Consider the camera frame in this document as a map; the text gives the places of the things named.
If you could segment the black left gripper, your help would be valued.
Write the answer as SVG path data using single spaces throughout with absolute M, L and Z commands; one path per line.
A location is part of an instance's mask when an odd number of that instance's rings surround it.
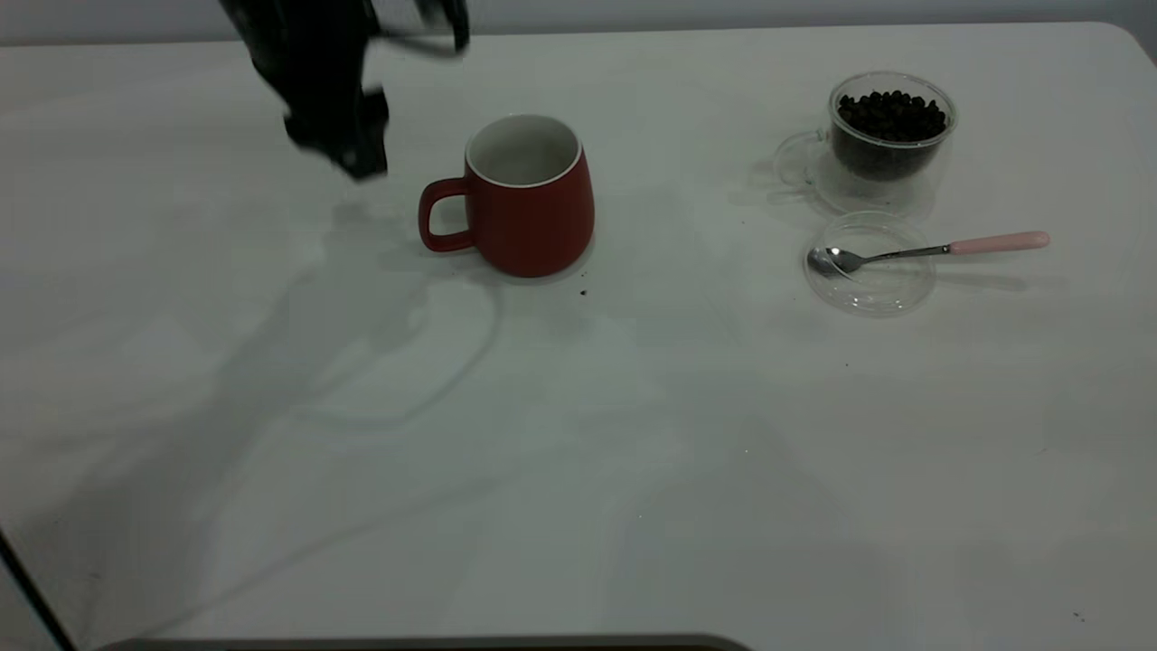
M 385 175 L 390 109 L 362 87 L 364 49 L 379 32 L 369 1 L 222 1 L 257 74 L 282 99 L 287 136 L 352 175 Z

